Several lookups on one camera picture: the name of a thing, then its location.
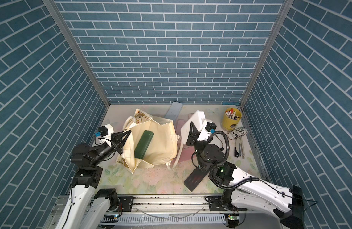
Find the black clip on table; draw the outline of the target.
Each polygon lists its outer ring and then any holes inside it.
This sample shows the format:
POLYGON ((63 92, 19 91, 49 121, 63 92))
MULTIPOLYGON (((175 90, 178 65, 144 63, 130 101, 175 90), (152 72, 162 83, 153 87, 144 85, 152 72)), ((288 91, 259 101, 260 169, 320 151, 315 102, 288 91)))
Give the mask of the black clip on table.
POLYGON ((240 157, 239 151, 236 147, 234 147, 234 157, 236 157, 236 158, 240 157))

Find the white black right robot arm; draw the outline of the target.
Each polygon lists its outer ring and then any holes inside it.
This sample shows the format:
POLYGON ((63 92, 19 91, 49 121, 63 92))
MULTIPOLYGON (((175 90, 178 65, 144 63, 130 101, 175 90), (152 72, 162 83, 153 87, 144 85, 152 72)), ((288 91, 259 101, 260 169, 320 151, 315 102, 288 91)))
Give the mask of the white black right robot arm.
POLYGON ((204 177, 209 177, 224 191, 220 199, 222 207, 260 210, 278 218, 285 227, 303 229, 305 208, 302 189, 271 184, 228 162, 228 136, 216 127, 213 122, 196 126, 193 121, 182 126, 182 142, 194 147, 193 155, 198 161, 184 185, 194 191, 204 177))

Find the floral cream canvas bag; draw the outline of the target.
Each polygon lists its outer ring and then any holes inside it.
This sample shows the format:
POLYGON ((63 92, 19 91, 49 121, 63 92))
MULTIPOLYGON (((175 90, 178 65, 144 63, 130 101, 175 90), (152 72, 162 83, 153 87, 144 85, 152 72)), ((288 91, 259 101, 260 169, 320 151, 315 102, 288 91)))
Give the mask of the floral cream canvas bag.
POLYGON ((171 162, 178 155, 178 140, 171 119, 150 115, 137 109, 123 125, 127 137, 121 154, 122 164, 132 174, 137 169, 165 165, 171 170, 171 162))

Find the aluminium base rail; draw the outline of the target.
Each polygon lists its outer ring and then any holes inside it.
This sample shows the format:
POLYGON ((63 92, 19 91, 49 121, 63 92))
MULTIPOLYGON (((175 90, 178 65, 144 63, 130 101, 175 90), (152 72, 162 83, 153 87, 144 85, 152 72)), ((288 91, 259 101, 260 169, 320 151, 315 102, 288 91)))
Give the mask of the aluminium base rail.
POLYGON ((226 222, 241 224, 256 211, 277 218, 287 228, 301 228, 301 206, 291 194, 267 198, 242 192, 217 195, 117 195, 100 190, 93 197, 71 194, 60 198, 45 224, 47 229, 100 229, 114 226, 226 222))

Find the rounded pink pouch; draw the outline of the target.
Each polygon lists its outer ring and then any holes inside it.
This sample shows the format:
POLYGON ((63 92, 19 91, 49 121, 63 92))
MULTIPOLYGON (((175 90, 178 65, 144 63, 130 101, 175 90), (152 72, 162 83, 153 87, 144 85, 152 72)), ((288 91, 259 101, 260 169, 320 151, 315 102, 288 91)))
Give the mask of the rounded pink pouch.
POLYGON ((183 150, 181 151, 181 155, 178 162, 181 163, 184 161, 189 161, 194 152, 195 148, 193 146, 183 145, 183 150))

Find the dark green case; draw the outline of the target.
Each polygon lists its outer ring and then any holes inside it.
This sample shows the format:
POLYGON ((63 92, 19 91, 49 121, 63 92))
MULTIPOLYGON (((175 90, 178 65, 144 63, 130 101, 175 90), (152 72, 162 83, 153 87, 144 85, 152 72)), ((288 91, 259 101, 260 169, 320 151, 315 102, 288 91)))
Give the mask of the dark green case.
POLYGON ((143 159, 146 151, 153 139, 154 133, 148 130, 145 130, 138 142, 138 145, 135 148, 135 158, 143 159))

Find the black pencil case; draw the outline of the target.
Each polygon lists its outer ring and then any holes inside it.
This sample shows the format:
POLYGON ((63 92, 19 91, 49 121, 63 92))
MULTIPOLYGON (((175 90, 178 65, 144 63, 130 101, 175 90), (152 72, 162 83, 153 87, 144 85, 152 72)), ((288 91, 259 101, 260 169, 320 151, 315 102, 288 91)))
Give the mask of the black pencil case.
POLYGON ((207 174, 207 171, 201 170, 200 168, 195 168, 184 181, 184 185, 189 191, 193 192, 207 174))

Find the yellow pen cup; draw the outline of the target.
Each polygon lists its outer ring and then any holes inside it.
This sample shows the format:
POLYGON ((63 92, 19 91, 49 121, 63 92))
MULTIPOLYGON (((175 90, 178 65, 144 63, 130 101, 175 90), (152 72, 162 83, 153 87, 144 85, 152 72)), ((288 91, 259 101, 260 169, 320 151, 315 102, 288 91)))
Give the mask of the yellow pen cup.
POLYGON ((234 130, 242 118, 242 113, 237 108, 227 108, 221 122, 225 131, 234 130))

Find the silver pen on table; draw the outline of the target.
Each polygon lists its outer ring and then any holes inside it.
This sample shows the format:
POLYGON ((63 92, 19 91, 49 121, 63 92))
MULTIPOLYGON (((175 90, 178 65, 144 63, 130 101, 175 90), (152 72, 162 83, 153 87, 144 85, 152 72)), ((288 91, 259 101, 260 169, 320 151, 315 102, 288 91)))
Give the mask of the silver pen on table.
POLYGON ((245 153, 244 153, 244 145, 243 145, 243 140, 242 137, 239 138, 240 139, 240 143, 239 143, 239 153, 242 159, 245 158, 245 153))

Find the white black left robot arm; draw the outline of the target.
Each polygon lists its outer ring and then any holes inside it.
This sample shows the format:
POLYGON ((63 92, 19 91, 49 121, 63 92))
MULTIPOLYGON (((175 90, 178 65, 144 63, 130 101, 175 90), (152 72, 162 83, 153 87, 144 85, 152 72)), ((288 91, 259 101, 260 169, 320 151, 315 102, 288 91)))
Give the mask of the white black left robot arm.
POLYGON ((122 154, 131 131, 113 133, 98 146, 81 143, 73 148, 71 163, 78 166, 70 184, 70 195, 57 223, 58 229, 96 229, 103 219, 115 223, 122 203, 115 189, 98 189, 103 172, 99 166, 115 153, 122 154))

